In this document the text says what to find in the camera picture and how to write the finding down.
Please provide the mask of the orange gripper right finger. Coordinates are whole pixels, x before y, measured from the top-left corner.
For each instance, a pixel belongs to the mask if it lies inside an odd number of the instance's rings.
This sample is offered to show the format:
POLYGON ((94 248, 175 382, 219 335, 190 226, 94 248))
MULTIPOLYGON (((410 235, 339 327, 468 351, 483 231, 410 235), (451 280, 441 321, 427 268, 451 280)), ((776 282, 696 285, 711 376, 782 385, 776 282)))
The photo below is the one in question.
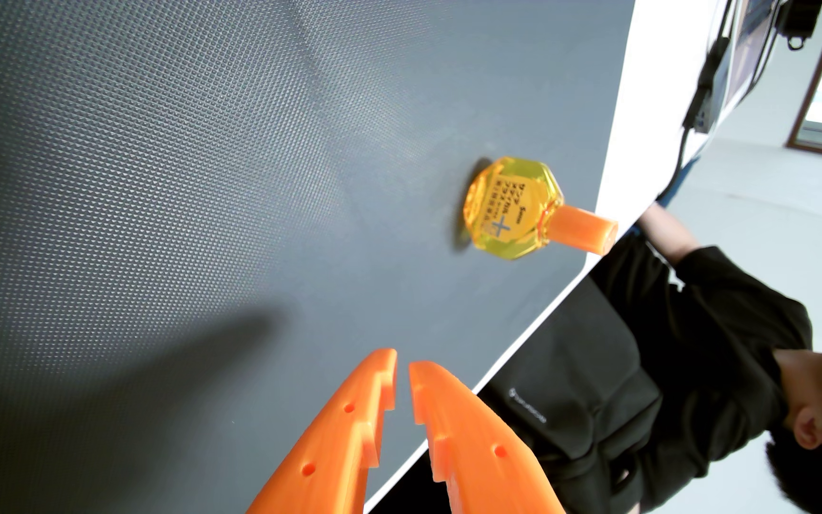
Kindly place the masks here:
POLYGON ((427 430, 433 480, 452 513, 565 513, 534 453, 456 376, 408 366, 415 423, 427 430))

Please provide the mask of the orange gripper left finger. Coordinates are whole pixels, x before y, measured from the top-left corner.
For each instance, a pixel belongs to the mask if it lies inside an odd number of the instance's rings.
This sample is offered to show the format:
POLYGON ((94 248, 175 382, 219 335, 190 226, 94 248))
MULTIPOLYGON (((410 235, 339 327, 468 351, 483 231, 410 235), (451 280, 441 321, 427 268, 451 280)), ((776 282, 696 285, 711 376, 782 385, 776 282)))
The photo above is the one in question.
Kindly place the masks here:
POLYGON ((382 421, 394 410, 397 352, 378 348, 342 382, 247 513, 363 513, 380 464, 382 421))

